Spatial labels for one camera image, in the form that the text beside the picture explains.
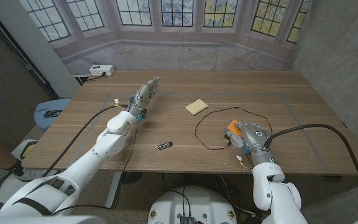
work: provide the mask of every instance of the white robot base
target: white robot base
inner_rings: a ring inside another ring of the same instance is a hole
[[[163,194],[152,205],[148,224],[169,224],[169,223],[237,223],[236,214],[231,204],[221,195],[213,190],[200,186],[186,186],[173,189],[176,192],[168,191]],[[185,204],[185,216],[183,216],[183,201]]]

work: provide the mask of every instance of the power strip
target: power strip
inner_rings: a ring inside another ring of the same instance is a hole
[[[89,71],[91,72],[91,75],[93,76],[101,76],[103,72],[106,72],[107,76],[111,76],[115,69],[112,65],[93,65]]]

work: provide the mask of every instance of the battery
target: battery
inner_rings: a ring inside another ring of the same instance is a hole
[[[155,148],[155,150],[158,151],[158,150],[161,150],[161,149],[166,149],[166,148],[171,147],[171,146],[172,146],[172,142],[167,142],[167,143],[164,143],[164,144],[161,144],[161,145],[157,146]]]

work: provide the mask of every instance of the wooden table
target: wooden table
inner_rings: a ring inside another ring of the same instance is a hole
[[[80,128],[99,110],[128,103],[129,97],[151,78],[160,76],[161,92],[148,105],[146,119],[135,126],[124,150],[107,161],[102,169],[131,172],[196,172],[240,174],[245,170],[236,159],[242,150],[208,150],[195,138],[195,126],[207,113],[240,106],[264,115],[273,132],[308,123],[324,123],[338,128],[349,140],[358,160],[358,140],[324,100],[298,72],[184,72],[116,71],[112,77],[84,84],[61,115],[42,136],[23,166],[46,169],[64,150]],[[196,116],[185,106],[197,99],[209,108]],[[65,169],[94,144],[110,118],[120,112],[113,108],[101,114],[83,131],[56,169]],[[269,131],[266,120],[241,110],[213,113],[199,126],[198,135],[209,147],[227,144],[223,129],[233,120],[254,121]],[[172,141],[173,146],[156,151],[155,146]],[[340,138],[323,128],[310,128],[276,138],[272,145],[276,163],[285,174],[357,174]]]

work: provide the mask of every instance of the window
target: window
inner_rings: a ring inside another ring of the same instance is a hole
[[[289,42],[296,43],[296,40],[298,40],[299,31],[301,31],[302,23],[306,17],[306,13],[308,12],[309,2],[310,2],[310,0],[303,0],[302,6],[299,9],[298,15],[295,19],[293,26],[292,26],[290,35],[288,36]]]
[[[163,26],[193,26],[193,0],[161,0]]]
[[[275,37],[287,4],[288,0],[260,0],[252,30]]]
[[[48,42],[69,36],[52,0],[20,0],[20,3]]]
[[[151,26],[149,0],[116,0],[123,25]]]
[[[82,31],[104,26],[94,0],[67,0],[67,2]]]
[[[206,0],[204,26],[232,27],[237,0]]]

